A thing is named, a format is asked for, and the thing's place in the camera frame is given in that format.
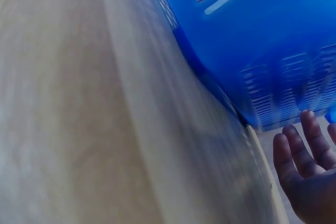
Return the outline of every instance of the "blue plastic basket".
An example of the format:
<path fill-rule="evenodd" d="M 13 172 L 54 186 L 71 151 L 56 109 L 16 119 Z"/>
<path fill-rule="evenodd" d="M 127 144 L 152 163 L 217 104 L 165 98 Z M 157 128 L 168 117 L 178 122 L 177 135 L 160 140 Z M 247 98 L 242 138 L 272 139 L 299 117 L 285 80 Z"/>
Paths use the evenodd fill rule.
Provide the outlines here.
<path fill-rule="evenodd" d="M 159 1 L 197 76 L 254 128 L 336 105 L 336 0 Z"/>

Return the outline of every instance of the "fingernail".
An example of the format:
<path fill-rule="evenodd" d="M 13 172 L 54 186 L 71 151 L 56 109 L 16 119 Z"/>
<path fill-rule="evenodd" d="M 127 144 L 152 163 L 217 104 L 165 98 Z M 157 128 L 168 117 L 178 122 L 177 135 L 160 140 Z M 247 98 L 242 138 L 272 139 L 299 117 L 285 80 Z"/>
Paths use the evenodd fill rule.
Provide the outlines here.
<path fill-rule="evenodd" d="M 307 116 L 310 118 L 315 116 L 315 113 L 311 110 L 302 110 L 301 113 L 304 113 L 304 114 L 308 113 Z"/>

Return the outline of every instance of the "palm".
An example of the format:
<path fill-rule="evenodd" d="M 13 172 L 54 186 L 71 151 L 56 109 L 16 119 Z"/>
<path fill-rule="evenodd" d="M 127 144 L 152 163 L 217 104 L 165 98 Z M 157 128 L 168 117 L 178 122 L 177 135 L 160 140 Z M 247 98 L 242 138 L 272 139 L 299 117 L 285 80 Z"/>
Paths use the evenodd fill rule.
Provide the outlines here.
<path fill-rule="evenodd" d="M 283 134 L 274 137 L 274 165 L 280 184 L 301 220 L 336 223 L 336 153 L 311 111 L 301 113 L 301 123 L 314 158 L 295 127 L 284 127 Z M 328 131 L 336 142 L 336 125 L 329 125 Z"/>

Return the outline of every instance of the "blue crate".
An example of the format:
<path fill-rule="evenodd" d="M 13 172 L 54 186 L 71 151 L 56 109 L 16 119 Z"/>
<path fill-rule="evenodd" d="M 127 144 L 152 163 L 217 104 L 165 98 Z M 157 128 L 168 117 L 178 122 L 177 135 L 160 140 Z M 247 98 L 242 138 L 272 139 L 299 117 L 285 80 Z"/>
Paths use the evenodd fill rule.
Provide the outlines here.
<path fill-rule="evenodd" d="M 336 0 L 159 1 L 197 76 L 254 128 L 336 107 Z"/>

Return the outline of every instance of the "plastic container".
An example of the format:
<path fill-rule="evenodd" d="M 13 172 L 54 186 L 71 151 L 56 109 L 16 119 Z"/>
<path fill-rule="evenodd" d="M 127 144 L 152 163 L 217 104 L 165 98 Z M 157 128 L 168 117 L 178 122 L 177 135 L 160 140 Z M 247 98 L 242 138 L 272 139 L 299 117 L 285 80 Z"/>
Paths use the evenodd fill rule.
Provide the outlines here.
<path fill-rule="evenodd" d="M 336 0 L 159 1 L 197 76 L 254 128 L 336 105 Z"/>

